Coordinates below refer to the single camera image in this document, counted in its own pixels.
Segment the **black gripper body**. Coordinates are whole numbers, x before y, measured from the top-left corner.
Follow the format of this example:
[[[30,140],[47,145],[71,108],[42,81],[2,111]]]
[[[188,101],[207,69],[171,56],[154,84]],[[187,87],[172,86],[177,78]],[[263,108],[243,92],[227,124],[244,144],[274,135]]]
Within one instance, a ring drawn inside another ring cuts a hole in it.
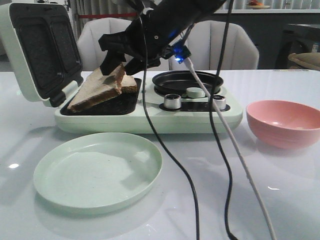
[[[139,18],[125,30],[128,66],[158,66],[169,44],[201,18],[216,12],[224,0],[162,0],[147,9],[149,0],[127,2],[139,12]]]

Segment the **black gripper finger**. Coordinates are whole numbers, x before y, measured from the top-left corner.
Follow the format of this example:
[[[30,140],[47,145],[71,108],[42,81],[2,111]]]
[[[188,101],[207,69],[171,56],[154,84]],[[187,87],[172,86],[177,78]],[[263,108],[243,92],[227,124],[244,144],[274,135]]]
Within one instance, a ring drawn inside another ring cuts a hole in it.
[[[101,50],[107,51],[100,65],[104,76],[109,75],[118,65],[125,62],[125,54],[130,53],[130,42],[125,31],[103,34],[98,40]]]
[[[125,66],[125,73],[127,75],[135,75],[144,70],[144,59],[133,57]]]

